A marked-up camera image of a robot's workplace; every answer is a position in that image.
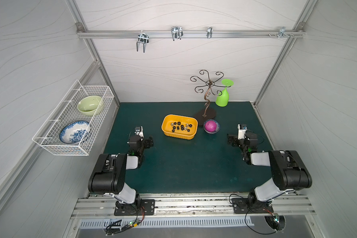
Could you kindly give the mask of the yellow plastic storage box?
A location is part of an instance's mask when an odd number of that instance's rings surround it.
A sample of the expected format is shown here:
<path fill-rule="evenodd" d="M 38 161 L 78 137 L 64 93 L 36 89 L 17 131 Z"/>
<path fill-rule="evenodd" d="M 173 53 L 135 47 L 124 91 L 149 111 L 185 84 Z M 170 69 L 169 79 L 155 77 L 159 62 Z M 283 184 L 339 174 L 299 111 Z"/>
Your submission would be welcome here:
<path fill-rule="evenodd" d="M 195 118 L 172 114 L 165 116 L 161 125 L 164 135 L 186 140 L 195 137 L 197 128 L 198 121 Z"/>

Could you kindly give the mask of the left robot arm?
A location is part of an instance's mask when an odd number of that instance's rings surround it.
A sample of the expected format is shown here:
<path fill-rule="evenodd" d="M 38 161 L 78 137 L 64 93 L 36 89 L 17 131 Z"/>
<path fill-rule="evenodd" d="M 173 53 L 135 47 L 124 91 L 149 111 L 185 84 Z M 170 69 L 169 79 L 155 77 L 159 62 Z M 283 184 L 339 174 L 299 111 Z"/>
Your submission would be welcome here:
<path fill-rule="evenodd" d="M 145 149 L 154 146 L 153 137 L 145 139 L 133 135 L 128 141 L 129 151 L 118 154 L 100 154 L 88 181 L 91 194 L 107 195 L 119 204 L 140 208 L 140 195 L 126 183 L 126 171 L 141 167 Z"/>

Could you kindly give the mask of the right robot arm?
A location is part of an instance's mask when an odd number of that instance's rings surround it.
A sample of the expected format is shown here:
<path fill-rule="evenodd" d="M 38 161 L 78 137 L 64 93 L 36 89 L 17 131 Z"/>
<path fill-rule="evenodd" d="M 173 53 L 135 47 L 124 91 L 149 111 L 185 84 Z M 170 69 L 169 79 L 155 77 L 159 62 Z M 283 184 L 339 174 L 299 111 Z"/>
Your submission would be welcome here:
<path fill-rule="evenodd" d="M 247 132 L 227 135 L 228 144 L 242 151 L 243 161 L 252 166 L 269 167 L 271 178 L 254 188 L 247 198 L 242 198 L 241 205 L 248 211 L 261 213 L 269 209 L 271 200 L 292 191 L 312 186 L 312 178 L 300 155 L 295 150 L 269 150 L 259 152 L 256 135 Z"/>

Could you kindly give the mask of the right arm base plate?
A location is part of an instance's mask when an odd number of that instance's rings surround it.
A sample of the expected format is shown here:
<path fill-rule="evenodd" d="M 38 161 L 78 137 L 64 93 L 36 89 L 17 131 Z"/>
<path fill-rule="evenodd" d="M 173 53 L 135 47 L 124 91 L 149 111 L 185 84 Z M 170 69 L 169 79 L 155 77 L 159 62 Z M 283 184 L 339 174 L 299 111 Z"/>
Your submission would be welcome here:
<path fill-rule="evenodd" d="M 274 213 L 270 202 L 261 202 L 259 200 L 251 200 L 247 198 L 232 198 L 231 204 L 235 214 L 266 214 Z"/>

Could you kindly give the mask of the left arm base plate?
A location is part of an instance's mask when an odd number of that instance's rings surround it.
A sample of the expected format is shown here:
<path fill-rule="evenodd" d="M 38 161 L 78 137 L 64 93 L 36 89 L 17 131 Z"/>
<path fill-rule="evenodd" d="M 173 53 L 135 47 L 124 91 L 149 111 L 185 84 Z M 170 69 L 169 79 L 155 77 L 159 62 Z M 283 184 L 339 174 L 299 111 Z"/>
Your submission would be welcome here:
<path fill-rule="evenodd" d="M 152 216 L 155 212 L 154 199 L 140 199 L 133 204 L 116 202 L 115 216 Z"/>

